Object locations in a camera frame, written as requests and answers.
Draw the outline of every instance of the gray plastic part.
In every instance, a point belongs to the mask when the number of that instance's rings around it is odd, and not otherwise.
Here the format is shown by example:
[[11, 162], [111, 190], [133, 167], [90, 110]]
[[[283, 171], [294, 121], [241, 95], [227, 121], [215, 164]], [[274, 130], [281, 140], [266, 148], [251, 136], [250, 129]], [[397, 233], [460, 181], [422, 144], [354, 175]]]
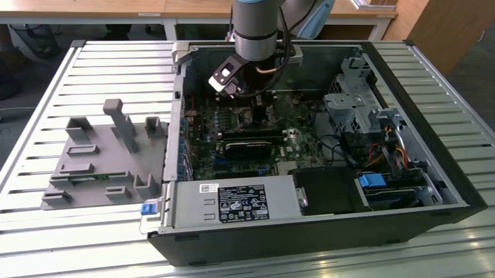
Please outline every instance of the gray plastic part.
[[71, 195], [63, 190], [54, 190], [43, 194], [43, 201], [53, 206], [71, 203]]
[[62, 174], [90, 174], [95, 171], [95, 166], [91, 163], [63, 164], [59, 173]]
[[134, 189], [137, 190], [138, 194], [143, 198], [150, 198], [159, 194], [161, 187], [159, 184], [155, 182], [153, 175], [147, 177], [147, 183], [142, 181], [139, 176], [134, 179]]
[[145, 129], [147, 130], [149, 138], [165, 138], [165, 132], [159, 117], [147, 117]]
[[86, 132], [91, 129], [94, 129], [94, 127], [91, 126], [91, 123], [86, 117], [71, 118], [70, 122], [67, 123], [66, 132], [75, 142], [89, 141], [90, 139]]
[[109, 186], [106, 190], [107, 190], [106, 196], [113, 201], [127, 200], [133, 197], [133, 194], [125, 185]]
[[129, 151], [138, 152], [139, 148], [134, 139], [135, 127], [133, 125], [131, 118], [123, 114], [123, 101], [118, 98], [106, 100], [103, 112], [111, 116], [114, 120], [115, 128], [119, 131], [119, 135], [125, 141]]
[[77, 156], [77, 155], [91, 155], [91, 154], [98, 154], [101, 152], [99, 146], [97, 145], [79, 145], [79, 146], [73, 146], [67, 150], [67, 154], [70, 156]]
[[[70, 122], [73, 127], [77, 125], [85, 130], [89, 139], [69, 139], [46, 191], [49, 197], [43, 197], [42, 209], [143, 203], [147, 199], [161, 197], [167, 136], [149, 138], [147, 123], [133, 125], [126, 120], [126, 125], [131, 125], [135, 130], [133, 140], [139, 147], [138, 152], [130, 152], [125, 137], [117, 137], [113, 132], [114, 125], [95, 125], [87, 129], [87, 121], [77, 119]], [[167, 123], [159, 120], [150, 122], [159, 125], [157, 130], [162, 130], [166, 135]], [[138, 189], [135, 177], [143, 179], [143, 186], [138, 186]], [[107, 190], [117, 187], [126, 190], [122, 193]], [[57, 198], [53, 194], [58, 192], [67, 192], [71, 201], [54, 201]]]

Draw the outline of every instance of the black cable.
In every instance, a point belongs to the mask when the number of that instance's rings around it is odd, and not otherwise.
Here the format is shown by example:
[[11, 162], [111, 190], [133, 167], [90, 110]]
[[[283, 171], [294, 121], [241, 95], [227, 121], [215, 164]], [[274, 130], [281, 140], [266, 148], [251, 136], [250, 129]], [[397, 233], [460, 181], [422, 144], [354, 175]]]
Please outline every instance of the black cable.
[[317, 5], [317, 0], [313, 1], [311, 7], [310, 7], [310, 9], [307, 11], [307, 14], [299, 19], [299, 21], [297, 23], [294, 23], [293, 27], [289, 28], [289, 32], [293, 32], [293, 30], [295, 29], [295, 27], [309, 18], [315, 5]]
[[233, 35], [233, 29], [234, 29], [233, 14], [234, 14], [234, 5], [231, 5], [230, 36]]
[[239, 97], [257, 97], [259, 96], [261, 94], [263, 94], [271, 87], [275, 86], [275, 84], [278, 83], [278, 81], [281, 80], [282, 78], [282, 75], [283, 75], [283, 70], [287, 66], [287, 63], [289, 63], [289, 59], [290, 59], [290, 47], [291, 47], [291, 38], [290, 38], [290, 34], [289, 34], [289, 28], [287, 28], [287, 21], [286, 21], [286, 15], [285, 15], [285, 11], [282, 10], [282, 8], [279, 8], [279, 12], [281, 12], [281, 19], [282, 19], [282, 24], [283, 24], [283, 28], [285, 28], [285, 43], [286, 43], [286, 48], [285, 48], [285, 61], [282, 62], [282, 65], [279, 66], [278, 68], [278, 72], [279, 74], [270, 80], [270, 82], [266, 84], [265, 88], [261, 89], [261, 90], [257, 90], [254, 93], [251, 94], [239, 94]]

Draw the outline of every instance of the metal table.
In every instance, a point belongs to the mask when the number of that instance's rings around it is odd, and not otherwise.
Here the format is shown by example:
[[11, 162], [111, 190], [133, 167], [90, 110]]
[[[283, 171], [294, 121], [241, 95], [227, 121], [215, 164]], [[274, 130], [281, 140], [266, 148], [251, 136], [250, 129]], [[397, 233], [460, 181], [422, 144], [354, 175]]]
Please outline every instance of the metal table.
[[[134, 122], [151, 115], [167, 120], [171, 110], [173, 42], [89, 42], [70, 49], [0, 172], [0, 277], [489, 276], [495, 271], [494, 132], [417, 47], [376, 46], [488, 201], [486, 211], [405, 244], [175, 268], [141, 234], [139, 204], [39, 209], [69, 118], [89, 115], [94, 125], [111, 123], [102, 111], [107, 98], [125, 101]], [[392, 97], [385, 99], [393, 107]]]

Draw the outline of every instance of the metal bracket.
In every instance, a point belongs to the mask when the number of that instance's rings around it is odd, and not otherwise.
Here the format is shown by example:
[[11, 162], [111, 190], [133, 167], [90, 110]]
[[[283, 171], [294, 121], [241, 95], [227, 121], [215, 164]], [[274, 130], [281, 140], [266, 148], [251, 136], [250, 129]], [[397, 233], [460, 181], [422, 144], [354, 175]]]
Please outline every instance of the metal bracket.
[[173, 62], [175, 65], [185, 63], [190, 59], [189, 42], [175, 42], [173, 45]]

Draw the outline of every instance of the barcode sticker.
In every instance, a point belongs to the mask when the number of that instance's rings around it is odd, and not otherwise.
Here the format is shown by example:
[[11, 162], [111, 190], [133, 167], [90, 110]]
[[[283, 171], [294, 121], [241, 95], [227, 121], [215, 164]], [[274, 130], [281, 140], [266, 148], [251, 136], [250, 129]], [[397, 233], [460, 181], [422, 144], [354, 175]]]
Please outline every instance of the barcode sticker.
[[201, 184], [201, 193], [218, 192], [218, 184]]
[[138, 13], [139, 16], [162, 16], [161, 13]]

